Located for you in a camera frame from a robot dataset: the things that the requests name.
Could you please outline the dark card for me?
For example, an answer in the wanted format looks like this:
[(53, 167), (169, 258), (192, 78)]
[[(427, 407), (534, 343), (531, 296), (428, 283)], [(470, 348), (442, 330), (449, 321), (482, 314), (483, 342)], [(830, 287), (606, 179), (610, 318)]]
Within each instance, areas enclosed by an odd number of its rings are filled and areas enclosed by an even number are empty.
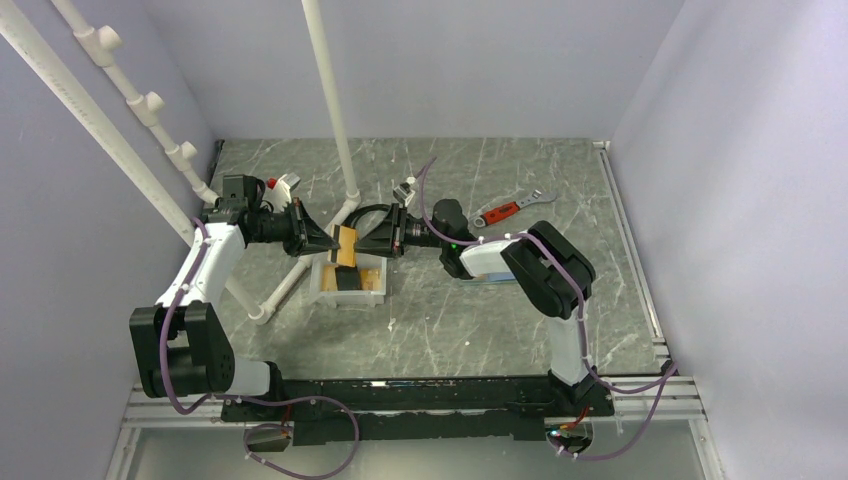
[(362, 289), (362, 277), (357, 267), (337, 266), (335, 278), (338, 291), (358, 291)]

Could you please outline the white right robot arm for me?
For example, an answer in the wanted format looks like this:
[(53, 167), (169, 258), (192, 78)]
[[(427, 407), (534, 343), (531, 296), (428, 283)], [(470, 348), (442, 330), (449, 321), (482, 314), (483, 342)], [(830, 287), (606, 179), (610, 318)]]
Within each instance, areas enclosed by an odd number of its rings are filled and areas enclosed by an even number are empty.
[(551, 346), (551, 401), (574, 415), (590, 399), (595, 372), (579, 322), (571, 318), (591, 296), (596, 272), (591, 262), (547, 221), (516, 235), (482, 240), (455, 199), (441, 199), (431, 216), (418, 218), (398, 203), (354, 244), (358, 253), (397, 258), (408, 247), (435, 248), (446, 273), (462, 281), (514, 280), (547, 318)]

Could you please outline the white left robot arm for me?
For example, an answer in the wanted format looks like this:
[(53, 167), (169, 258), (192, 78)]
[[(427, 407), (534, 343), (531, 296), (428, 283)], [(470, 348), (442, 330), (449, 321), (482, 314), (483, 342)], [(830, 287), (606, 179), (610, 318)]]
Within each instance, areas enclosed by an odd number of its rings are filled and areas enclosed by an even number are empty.
[(264, 420), (279, 417), (286, 390), (276, 385), (271, 362), (238, 357), (216, 307), (227, 279), (247, 246), (277, 243), (290, 257), (338, 247), (293, 195), (293, 173), (262, 180), (228, 175), (223, 192), (194, 219), (191, 250), (177, 277), (149, 307), (129, 319), (141, 385), (150, 398), (195, 394), (248, 396), (248, 407)]

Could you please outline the orange credit card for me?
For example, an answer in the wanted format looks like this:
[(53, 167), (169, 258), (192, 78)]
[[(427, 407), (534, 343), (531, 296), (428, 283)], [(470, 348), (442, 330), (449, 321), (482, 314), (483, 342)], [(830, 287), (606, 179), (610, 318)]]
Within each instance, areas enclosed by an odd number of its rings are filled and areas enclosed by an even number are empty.
[(332, 229), (332, 238), (338, 244), (338, 248), (329, 253), (328, 261), (331, 264), (341, 267), (355, 267), (355, 244), (358, 240), (357, 230), (344, 225), (334, 225)]

